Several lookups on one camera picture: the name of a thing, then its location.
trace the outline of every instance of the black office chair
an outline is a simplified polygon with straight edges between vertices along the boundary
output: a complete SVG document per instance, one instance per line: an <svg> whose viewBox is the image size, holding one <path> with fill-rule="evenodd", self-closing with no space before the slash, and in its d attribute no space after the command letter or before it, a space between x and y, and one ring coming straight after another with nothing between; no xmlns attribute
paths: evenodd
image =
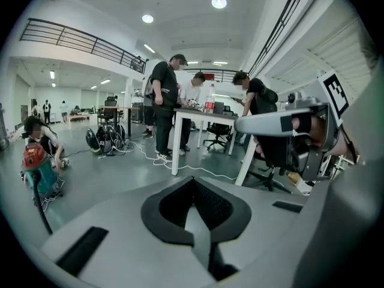
<svg viewBox="0 0 384 288"><path fill-rule="evenodd" d="M256 104L257 104L257 112L258 114L264 114L264 113L270 113L270 112L276 112L277 111L277 106L276 104L271 104L271 103L268 103L266 102L265 100L261 99L261 97L257 97L256 98ZM275 167L272 163L270 163L268 160L266 160L265 158L263 158L260 154L258 154L257 152L254 153L253 157L257 160L260 160L260 161L264 161L267 165L267 169L258 169L259 171L262 171L262 172L267 172L269 170L270 173L268 176L264 176L264 175L261 175L261 174L257 174L257 173L254 173L254 172L251 172L251 171L248 171L248 174L250 175L253 175L255 176L257 179L259 179L260 181L257 182L254 186L257 186L257 185L264 185L266 188L268 188L269 191L273 192L274 188L277 188L283 192L287 192L287 193L290 193L292 194L291 191L289 191L288 189L286 189L283 185L281 185L279 182L276 182L273 180L273 177L275 175ZM280 169L279 171L279 175L283 176L285 173L285 170L283 169Z"/></svg>
<svg viewBox="0 0 384 288"><path fill-rule="evenodd" d="M106 107L116 107L117 103L118 102L115 100L114 97L107 97L107 100L104 102L104 105ZM98 113L97 113L97 124L99 124L98 120L100 118L100 124L102 124L101 120L103 119L103 120L105 120L105 123L103 123L103 124L107 124L108 125L109 121L111 119L113 119L113 116L115 114L115 110L116 109L113 109L113 108L104 108L104 109L101 109L101 110L99 109Z"/></svg>
<svg viewBox="0 0 384 288"><path fill-rule="evenodd" d="M226 112L224 111L223 115L233 116L233 112L232 111L226 111ZM222 147L227 148L228 141L225 141L221 136L226 136L226 135L230 134L231 129L232 128L229 127L228 125L213 123L212 126L208 127L206 130L208 132L213 133L214 135L216 135L216 137L215 137L214 140L204 140L203 144L205 144L205 142L212 142L207 147L208 150L210 150L211 146L215 145L215 144L219 144Z"/></svg>

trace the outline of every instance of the vacuum hose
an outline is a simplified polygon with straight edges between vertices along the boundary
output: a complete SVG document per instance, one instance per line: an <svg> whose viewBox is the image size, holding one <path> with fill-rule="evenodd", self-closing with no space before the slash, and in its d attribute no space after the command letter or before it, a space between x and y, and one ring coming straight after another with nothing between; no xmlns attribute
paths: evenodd
<svg viewBox="0 0 384 288"><path fill-rule="evenodd" d="M40 217L44 223L44 226L46 227L47 231L48 231L48 234L52 234L52 229L50 228L49 226L49 223L47 221L47 218L46 218L46 215L44 214L44 211L43 211L43 207L41 205L41 201L40 201L40 195L37 191L37 185L38 185L38 182L40 181L41 179L41 175L40 175L40 172L39 171L34 171L32 172L32 179L33 179L33 189L34 189L34 196L35 196L35 200L36 200L36 204L37 204L37 209L38 209L38 212L40 213Z"/></svg>

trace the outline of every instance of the railing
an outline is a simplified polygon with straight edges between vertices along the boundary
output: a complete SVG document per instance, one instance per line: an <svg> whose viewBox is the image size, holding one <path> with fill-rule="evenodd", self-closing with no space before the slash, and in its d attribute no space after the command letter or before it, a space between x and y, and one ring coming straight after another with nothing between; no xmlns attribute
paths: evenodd
<svg viewBox="0 0 384 288"><path fill-rule="evenodd" d="M212 75L214 81L226 83L232 83L234 75L238 72L236 70L218 70L214 68L188 68L185 71L194 74L199 72L207 74L207 80L210 80L209 75Z"/></svg>
<svg viewBox="0 0 384 288"><path fill-rule="evenodd" d="M29 18L20 41L38 41L88 52L144 73L146 62L92 34L42 19Z"/></svg>
<svg viewBox="0 0 384 288"><path fill-rule="evenodd" d="M263 49L259 53L255 63L252 65L249 70L250 77L255 73L256 68L263 62L265 56L268 54L272 46L275 44L277 38L280 36L281 32L287 25L287 22L291 18L293 12L298 6L300 0L288 0L284 6L283 12L277 20L276 25L274 26L269 38L267 39Z"/></svg>

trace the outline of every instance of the black t-shirt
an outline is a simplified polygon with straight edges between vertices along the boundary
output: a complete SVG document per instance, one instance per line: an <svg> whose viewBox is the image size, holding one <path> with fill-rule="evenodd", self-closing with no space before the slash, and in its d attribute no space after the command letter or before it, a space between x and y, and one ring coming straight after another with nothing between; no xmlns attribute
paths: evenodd
<svg viewBox="0 0 384 288"><path fill-rule="evenodd" d="M264 86L263 82L260 79L253 78L250 81L250 87L247 90L247 94L248 93L260 94L263 91L264 87L265 86ZM252 115L256 115L257 114L256 96L253 97L253 99L252 99L251 106L250 106L250 111L251 111Z"/></svg>
<svg viewBox="0 0 384 288"><path fill-rule="evenodd" d="M163 96L163 105L161 107L173 111L178 101L178 88L176 74L173 68L167 62L158 63L151 76L151 83L154 80L159 80L161 85L161 96Z"/></svg>

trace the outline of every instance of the ceiling light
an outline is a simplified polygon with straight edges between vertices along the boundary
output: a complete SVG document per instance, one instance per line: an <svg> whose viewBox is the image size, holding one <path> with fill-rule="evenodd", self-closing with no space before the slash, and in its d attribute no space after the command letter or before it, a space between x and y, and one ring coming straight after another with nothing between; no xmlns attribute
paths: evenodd
<svg viewBox="0 0 384 288"><path fill-rule="evenodd" d="M152 22L154 22L154 17L152 15L149 15L149 14L143 15L142 19L143 19L143 21L145 23L152 23Z"/></svg>
<svg viewBox="0 0 384 288"><path fill-rule="evenodd" d="M227 98L230 97L230 96L228 96L228 95L220 95L220 94L214 94L214 96L217 96L217 97L227 97Z"/></svg>
<svg viewBox="0 0 384 288"><path fill-rule="evenodd" d="M212 0L212 5L214 8L224 8L227 6L226 0Z"/></svg>
<svg viewBox="0 0 384 288"><path fill-rule="evenodd" d="M150 52L155 53L155 51L149 47L147 44L144 44L144 47L146 47Z"/></svg>

